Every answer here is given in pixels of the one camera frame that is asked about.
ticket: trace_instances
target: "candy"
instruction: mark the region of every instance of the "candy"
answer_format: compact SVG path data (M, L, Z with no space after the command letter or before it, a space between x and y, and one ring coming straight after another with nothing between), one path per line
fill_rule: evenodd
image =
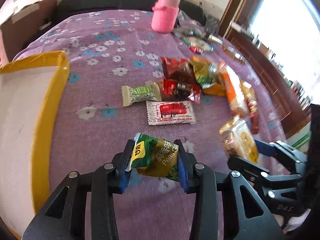
M200 103L200 87L197 85L188 85L178 83L171 79L164 79L162 92L166 95L174 96L179 100L189 99Z
M148 124L196 123L190 101L147 101Z
M121 90L123 106L146 100L161 101L159 86L156 82L147 82L147 85L136 88L122 86Z
M137 133L134 140L135 145L126 171L136 168L140 175L179 181L178 145L142 133Z

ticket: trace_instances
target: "yellow tape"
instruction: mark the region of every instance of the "yellow tape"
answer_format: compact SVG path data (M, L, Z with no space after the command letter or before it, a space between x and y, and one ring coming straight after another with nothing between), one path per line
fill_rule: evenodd
M49 66L57 66L57 70L50 81L38 115L31 154L31 194L35 213L50 194L49 162L52 130L70 66L64 51L50 51L11 62L0 69L2 74Z

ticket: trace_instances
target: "yellow label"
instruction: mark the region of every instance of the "yellow label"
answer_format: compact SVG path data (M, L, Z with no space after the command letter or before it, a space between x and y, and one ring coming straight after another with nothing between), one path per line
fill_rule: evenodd
M137 143L136 146L133 148L131 163L135 159L143 158L145 155L146 155L146 152L144 150L144 141L141 141Z

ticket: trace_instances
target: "window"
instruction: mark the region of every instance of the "window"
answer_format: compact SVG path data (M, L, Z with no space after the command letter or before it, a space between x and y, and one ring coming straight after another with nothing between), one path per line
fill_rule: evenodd
M303 0L264 0L251 25L289 80L320 103L320 32Z

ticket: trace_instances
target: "peas snack packet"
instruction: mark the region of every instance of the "peas snack packet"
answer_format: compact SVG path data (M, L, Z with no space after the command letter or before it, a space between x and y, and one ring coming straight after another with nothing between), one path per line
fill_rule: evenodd
M126 171L136 168L138 174L179 181L179 146L165 139L137 133L131 160Z

